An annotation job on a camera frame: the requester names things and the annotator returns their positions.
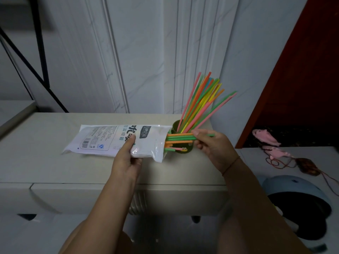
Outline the person's right hand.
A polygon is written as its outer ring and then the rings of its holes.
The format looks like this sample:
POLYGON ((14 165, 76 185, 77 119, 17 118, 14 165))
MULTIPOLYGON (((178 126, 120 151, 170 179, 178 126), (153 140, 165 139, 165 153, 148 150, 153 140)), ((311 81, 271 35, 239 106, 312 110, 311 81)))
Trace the person's right hand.
POLYGON ((225 134, 210 130, 209 136, 210 138, 197 138, 194 144, 224 176, 240 157, 225 134))

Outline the person's left hand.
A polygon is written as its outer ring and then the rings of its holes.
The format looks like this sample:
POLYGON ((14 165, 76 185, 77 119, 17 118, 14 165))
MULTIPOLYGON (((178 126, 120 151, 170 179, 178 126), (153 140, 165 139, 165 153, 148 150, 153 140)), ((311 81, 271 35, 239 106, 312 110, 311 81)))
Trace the person's left hand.
POLYGON ((119 181, 128 180, 133 184, 136 184, 141 168, 142 158, 121 157, 120 150, 116 154, 113 164, 110 179, 116 179, 119 181))

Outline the small bundle of coloured straws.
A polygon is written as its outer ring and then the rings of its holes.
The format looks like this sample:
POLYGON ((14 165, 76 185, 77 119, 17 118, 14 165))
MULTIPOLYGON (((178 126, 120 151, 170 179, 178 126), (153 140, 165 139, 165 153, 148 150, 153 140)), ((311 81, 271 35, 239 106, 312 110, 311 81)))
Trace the small bundle of coloured straws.
POLYGON ((164 143, 164 151, 181 154, 188 153, 192 151, 195 140, 197 140, 197 138, 192 133, 167 134, 164 143))

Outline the white plastic straw bag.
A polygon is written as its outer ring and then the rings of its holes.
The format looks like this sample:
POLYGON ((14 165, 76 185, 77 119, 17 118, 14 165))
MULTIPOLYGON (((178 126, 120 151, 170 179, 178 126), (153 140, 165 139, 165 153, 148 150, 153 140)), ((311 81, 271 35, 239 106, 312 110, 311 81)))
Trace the white plastic straw bag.
POLYGON ((131 156, 162 162, 165 139, 171 129, 172 126, 166 125, 82 125, 63 153, 115 157, 125 142, 135 135, 131 156))

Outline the person's right forearm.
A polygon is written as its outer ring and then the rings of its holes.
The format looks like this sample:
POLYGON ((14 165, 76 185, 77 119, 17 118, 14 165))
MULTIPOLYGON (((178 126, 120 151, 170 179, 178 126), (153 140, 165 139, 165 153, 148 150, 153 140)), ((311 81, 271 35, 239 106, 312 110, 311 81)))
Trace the person's right forearm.
POLYGON ((223 178, 248 254, 311 254, 241 158, 223 178))

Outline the person's left forearm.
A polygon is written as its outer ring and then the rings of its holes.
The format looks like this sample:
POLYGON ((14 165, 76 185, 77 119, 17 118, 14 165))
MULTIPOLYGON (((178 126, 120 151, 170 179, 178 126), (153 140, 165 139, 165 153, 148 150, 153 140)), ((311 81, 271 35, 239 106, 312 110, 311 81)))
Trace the person's left forearm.
POLYGON ((132 254, 123 226, 136 185, 135 178, 108 179, 88 217, 69 235, 59 254, 132 254))

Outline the green cup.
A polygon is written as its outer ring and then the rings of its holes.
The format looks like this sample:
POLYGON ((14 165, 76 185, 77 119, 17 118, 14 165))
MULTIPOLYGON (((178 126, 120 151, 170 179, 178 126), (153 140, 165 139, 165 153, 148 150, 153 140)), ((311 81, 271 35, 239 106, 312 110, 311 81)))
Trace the green cup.
MULTIPOLYGON (((178 128, 179 122, 180 122, 180 120, 177 120, 175 123, 173 123, 170 134, 180 133, 180 131, 179 132, 176 131, 177 128, 178 128)), ((187 149, 187 151, 176 150, 176 152, 180 153, 180 154, 188 154, 193 149, 193 142, 191 142, 191 143, 172 144, 170 147, 172 147, 172 148, 181 148, 181 149, 184 148, 184 149, 187 149)))

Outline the large bunch of coloured straws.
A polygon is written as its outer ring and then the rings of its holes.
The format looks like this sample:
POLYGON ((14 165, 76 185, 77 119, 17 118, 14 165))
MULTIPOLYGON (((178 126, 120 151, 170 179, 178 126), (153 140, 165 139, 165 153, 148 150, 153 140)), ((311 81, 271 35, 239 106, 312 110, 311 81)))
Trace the large bunch of coloured straws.
POLYGON ((201 127, 206 120, 237 94, 237 91, 233 91, 214 104, 223 92, 224 89, 222 89, 219 78, 212 78, 211 72, 207 75, 199 72, 176 131, 183 134, 201 127))

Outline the pink fish toy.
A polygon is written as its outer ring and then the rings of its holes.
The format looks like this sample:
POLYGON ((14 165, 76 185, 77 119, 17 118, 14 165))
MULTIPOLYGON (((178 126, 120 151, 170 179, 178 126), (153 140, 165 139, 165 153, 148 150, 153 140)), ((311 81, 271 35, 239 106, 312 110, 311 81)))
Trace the pink fish toy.
POLYGON ((279 143, 266 129, 253 129, 252 135, 262 143, 279 147, 279 143))
POLYGON ((271 160, 278 159, 278 158, 281 158, 281 157, 293 158, 293 156, 290 153, 285 152, 285 151, 283 151, 283 150, 281 150, 281 149, 279 149, 278 147, 275 147, 275 146, 262 146, 261 148, 269 156, 269 158, 271 160))

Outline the white cabinet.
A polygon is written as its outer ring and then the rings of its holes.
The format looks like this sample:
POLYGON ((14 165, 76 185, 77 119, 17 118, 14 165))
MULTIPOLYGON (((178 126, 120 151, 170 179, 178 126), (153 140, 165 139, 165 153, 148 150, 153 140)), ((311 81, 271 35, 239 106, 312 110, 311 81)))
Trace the white cabinet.
MULTIPOLYGON (((0 139, 0 213, 87 214, 113 158, 62 154, 81 125, 169 125, 176 114, 34 113, 0 139)), ((143 160, 130 214, 214 215, 228 198, 222 176, 196 148, 143 160)))

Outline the light blue helmet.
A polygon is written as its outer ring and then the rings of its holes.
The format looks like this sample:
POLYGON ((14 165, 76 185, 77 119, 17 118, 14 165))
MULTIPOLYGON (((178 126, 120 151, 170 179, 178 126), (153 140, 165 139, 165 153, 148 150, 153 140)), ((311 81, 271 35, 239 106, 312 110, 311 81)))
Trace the light blue helmet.
POLYGON ((316 241, 327 234, 332 203, 313 183, 296 176, 280 175, 260 181, 269 200, 303 240, 316 241))

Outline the brown pouch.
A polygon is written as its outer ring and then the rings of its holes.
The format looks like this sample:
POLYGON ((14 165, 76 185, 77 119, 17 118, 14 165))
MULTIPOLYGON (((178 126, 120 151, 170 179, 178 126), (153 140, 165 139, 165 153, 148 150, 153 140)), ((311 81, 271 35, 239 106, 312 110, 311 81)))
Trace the brown pouch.
POLYGON ((318 167, 310 159, 296 158, 295 162, 296 162, 296 165, 299 167, 300 171, 304 174, 311 175, 311 176, 318 176, 321 174, 318 167))

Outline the red-brown wooden door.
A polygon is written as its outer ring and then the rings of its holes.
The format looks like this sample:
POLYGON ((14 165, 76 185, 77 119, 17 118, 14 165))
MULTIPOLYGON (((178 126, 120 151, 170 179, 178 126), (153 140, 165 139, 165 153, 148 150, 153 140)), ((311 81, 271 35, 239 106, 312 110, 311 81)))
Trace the red-brown wooden door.
POLYGON ((307 0, 236 148, 253 129, 285 147, 339 148, 339 0, 307 0))

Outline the grey shelf board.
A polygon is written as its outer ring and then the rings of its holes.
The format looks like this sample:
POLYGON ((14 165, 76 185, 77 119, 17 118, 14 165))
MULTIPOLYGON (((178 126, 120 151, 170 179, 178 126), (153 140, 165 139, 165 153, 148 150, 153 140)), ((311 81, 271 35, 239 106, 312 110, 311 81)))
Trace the grey shelf board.
POLYGON ((0 139, 36 111, 35 101, 0 100, 0 139))

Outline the black metal shelf frame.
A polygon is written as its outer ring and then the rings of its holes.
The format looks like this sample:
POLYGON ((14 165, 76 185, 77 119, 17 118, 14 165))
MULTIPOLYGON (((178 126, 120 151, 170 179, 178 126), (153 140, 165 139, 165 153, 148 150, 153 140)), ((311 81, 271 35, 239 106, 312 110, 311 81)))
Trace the black metal shelf frame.
POLYGON ((60 108, 65 113, 69 113, 66 107, 62 104, 62 102, 57 98, 57 96, 53 93, 53 91, 50 88, 49 73, 48 73, 48 67, 47 67, 47 61, 46 61, 46 55, 45 55, 38 0, 28 0, 28 3, 29 3, 31 13, 32 13, 33 27, 34 27, 35 36, 36 36, 36 42, 37 42, 40 65, 41 65, 43 77, 41 77, 39 73, 33 68, 33 66, 29 63, 29 61, 25 58, 25 56, 19 51, 19 49, 12 42, 12 40, 8 37, 8 35, 5 33, 4 29, 1 26, 0 26, 0 36, 11 47, 11 49, 20 58, 20 60, 24 63, 24 65, 28 68, 28 70, 36 77, 39 83, 49 93, 49 95, 54 99, 54 101, 60 106, 60 108))

